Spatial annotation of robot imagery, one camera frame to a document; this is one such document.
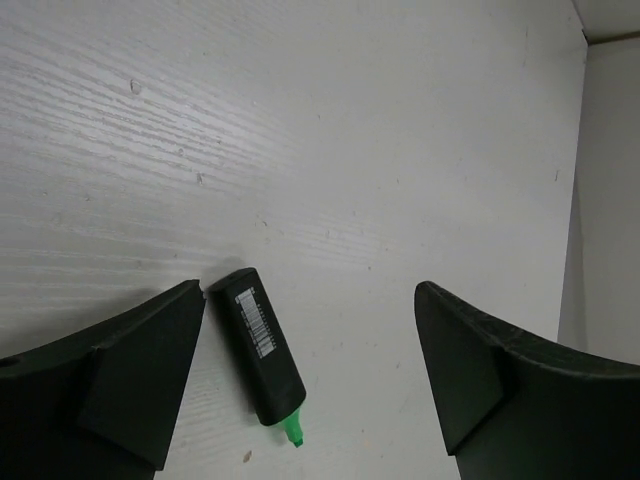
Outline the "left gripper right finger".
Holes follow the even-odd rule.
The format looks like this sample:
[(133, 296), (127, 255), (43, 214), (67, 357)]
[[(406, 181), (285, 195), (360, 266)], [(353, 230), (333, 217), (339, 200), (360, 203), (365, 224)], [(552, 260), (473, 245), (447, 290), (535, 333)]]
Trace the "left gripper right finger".
[(638, 441), (638, 366), (547, 340), (431, 281), (416, 286), (414, 313), (449, 455), (518, 395), (532, 399), (538, 425), (615, 446)]

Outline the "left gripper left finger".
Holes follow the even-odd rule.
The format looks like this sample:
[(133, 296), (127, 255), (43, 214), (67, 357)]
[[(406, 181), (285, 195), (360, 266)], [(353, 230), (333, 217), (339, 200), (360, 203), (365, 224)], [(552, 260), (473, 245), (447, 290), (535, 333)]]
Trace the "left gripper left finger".
[(184, 281), (1, 361), (4, 472), (164, 469), (205, 298)]

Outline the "green black highlighter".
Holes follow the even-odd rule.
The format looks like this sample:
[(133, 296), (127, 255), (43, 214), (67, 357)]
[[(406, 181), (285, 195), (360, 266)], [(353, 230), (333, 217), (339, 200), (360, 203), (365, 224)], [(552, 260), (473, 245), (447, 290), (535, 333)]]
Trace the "green black highlighter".
[(207, 299), (259, 422), (301, 447), (307, 391), (258, 271), (226, 275), (209, 287)]

